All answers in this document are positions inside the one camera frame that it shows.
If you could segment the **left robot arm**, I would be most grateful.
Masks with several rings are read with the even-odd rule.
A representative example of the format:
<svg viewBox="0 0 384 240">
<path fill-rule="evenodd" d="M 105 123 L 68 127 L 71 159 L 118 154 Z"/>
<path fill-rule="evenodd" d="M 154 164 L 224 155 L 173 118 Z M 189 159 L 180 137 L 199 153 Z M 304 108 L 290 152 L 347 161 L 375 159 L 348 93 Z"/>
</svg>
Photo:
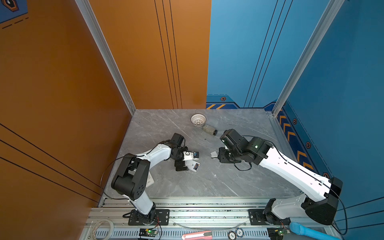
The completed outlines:
<svg viewBox="0 0 384 240">
<path fill-rule="evenodd" d="M 126 154 L 115 173 L 111 187 L 123 197 L 129 199 L 135 209 L 131 217 L 145 224 L 152 224 L 156 216 L 156 204 L 150 200 L 145 189 L 150 169 L 157 164 L 173 159 L 177 172 L 187 171 L 184 152 L 185 138 L 175 133 L 170 140 L 158 143 L 153 149 L 138 154 Z"/>
</svg>

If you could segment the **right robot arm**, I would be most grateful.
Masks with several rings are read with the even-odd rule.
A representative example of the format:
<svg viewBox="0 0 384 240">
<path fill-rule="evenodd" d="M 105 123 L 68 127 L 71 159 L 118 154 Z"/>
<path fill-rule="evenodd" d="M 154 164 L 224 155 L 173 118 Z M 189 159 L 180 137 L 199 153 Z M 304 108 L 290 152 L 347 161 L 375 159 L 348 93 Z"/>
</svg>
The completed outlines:
<svg viewBox="0 0 384 240">
<path fill-rule="evenodd" d="M 284 178 L 302 194 L 288 199 L 272 198 L 255 219 L 269 225 L 288 225 L 292 218 L 310 218 L 329 226 L 333 223 L 343 182 L 338 178 L 320 176 L 281 153 L 273 142 L 253 137 L 247 140 L 236 130 L 224 131 L 220 136 L 224 147 L 219 149 L 221 163 L 236 165 L 245 161 L 258 165 Z"/>
</svg>

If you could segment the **white air conditioner remote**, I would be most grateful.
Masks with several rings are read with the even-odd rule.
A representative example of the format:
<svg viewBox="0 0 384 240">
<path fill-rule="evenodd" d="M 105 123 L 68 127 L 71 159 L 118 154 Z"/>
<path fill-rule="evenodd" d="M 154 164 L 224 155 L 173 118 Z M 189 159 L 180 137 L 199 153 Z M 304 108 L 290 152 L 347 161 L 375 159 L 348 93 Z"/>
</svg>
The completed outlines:
<svg viewBox="0 0 384 240">
<path fill-rule="evenodd" d="M 196 173 L 200 167 L 200 163 L 194 161 L 194 160 L 188 160 L 188 161 L 185 161 L 185 164 L 186 164 L 186 167 L 188 168 L 188 170 Z"/>
</svg>

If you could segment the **white battery cover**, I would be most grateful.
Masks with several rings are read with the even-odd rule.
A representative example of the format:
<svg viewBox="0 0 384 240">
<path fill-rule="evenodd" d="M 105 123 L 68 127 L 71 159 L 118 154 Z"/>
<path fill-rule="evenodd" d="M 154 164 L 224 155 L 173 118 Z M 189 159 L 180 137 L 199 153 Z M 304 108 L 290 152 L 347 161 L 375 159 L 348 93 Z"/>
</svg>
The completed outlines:
<svg viewBox="0 0 384 240">
<path fill-rule="evenodd" d="M 218 153 L 217 152 L 212 152 L 211 153 L 211 158 L 212 159 L 215 159 L 215 158 L 217 158 L 218 157 Z"/>
</svg>

